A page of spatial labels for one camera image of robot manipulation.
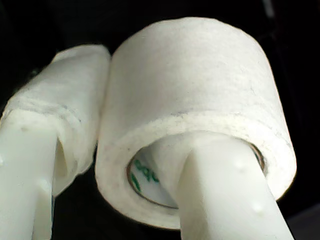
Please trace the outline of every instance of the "tape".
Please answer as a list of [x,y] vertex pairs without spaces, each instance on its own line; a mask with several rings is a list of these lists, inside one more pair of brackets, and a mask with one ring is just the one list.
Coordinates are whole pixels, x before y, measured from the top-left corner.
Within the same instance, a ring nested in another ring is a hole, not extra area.
[[[179,210],[157,197],[167,192],[141,151],[168,136],[241,139],[263,156],[275,199],[291,185],[296,157],[272,70],[259,44],[240,29],[199,17],[154,23],[117,49],[109,76],[95,176],[102,196],[125,216],[180,228]],[[165,174],[176,167],[163,161]]]

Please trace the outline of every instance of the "white plastic rod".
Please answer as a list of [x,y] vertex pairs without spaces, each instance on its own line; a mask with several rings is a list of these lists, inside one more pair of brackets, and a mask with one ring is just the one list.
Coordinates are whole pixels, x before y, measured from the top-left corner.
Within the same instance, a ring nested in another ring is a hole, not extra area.
[[177,186],[183,240],[293,240],[249,146],[215,141],[188,156]]
[[57,135],[32,112],[14,111],[0,128],[0,239],[51,238]]

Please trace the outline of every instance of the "medical tape roll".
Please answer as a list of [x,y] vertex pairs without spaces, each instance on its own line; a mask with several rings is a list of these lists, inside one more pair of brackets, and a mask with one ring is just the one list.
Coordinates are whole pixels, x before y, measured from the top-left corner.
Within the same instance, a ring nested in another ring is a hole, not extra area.
[[[109,79],[95,176],[102,196],[123,215],[180,228],[177,205],[148,165],[152,152],[144,151],[173,135],[241,139],[261,155],[275,199],[291,185],[296,157],[272,70],[242,30],[199,17],[154,23],[118,48]],[[163,164],[162,179],[165,169],[172,179],[177,164]]]
[[93,162],[110,54],[102,45],[80,45],[59,52],[52,62],[8,101],[1,121],[15,112],[45,118],[56,130],[52,195],[60,194]]

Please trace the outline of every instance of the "dark surface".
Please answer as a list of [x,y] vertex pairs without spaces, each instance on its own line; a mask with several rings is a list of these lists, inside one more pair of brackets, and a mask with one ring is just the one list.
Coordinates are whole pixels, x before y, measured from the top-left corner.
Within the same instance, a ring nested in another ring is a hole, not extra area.
[[[274,0],[274,18],[262,1],[247,0],[0,0],[0,106],[53,58],[83,43],[111,53],[129,36],[163,19],[216,18],[241,28],[270,61],[297,157],[296,179],[279,202],[289,218],[320,201],[318,185],[318,86],[320,11],[314,1]],[[55,203],[54,240],[179,239],[132,222],[97,192],[91,168]]]

